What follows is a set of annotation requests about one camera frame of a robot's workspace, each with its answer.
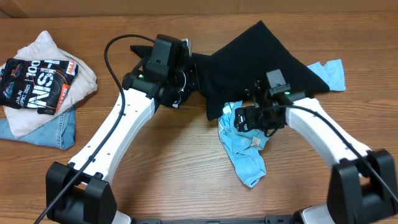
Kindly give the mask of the light blue t-shirt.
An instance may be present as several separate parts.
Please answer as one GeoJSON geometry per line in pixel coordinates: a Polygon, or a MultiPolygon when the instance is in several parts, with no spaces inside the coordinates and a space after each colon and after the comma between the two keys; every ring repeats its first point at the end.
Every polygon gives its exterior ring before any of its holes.
{"type": "MultiPolygon", "coordinates": [[[[308,68],[318,75],[331,91],[345,91],[345,71],[340,59],[313,63],[308,68]]],[[[224,104],[223,113],[218,118],[219,139],[227,152],[236,175],[249,188],[253,188],[261,177],[266,175],[266,167],[262,156],[269,135],[260,130],[239,132],[233,124],[235,110],[242,107],[242,101],[224,104]]]]}

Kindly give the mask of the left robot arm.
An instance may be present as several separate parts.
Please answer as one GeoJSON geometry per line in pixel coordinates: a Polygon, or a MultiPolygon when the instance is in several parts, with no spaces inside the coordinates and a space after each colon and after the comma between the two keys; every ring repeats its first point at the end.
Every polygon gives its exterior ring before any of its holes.
{"type": "Polygon", "coordinates": [[[64,165],[54,162],[45,176],[47,207],[36,219],[56,223],[132,224],[118,210],[111,189],[116,170],[139,130],[160,105],[179,108],[201,85],[188,39],[159,34],[148,57],[122,80],[119,96],[95,135],[64,165]]]}

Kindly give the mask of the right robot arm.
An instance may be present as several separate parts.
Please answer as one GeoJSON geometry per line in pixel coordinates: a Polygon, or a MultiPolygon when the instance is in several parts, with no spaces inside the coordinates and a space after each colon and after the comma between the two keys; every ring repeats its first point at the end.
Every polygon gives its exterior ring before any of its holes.
{"type": "Polygon", "coordinates": [[[276,87],[258,91],[253,98],[254,105],[235,111],[238,131],[288,126],[316,150],[331,171],[325,203],[286,218],[267,217],[267,223],[373,223],[397,214],[394,158],[385,149],[373,151],[356,140],[306,91],[276,87]]]}

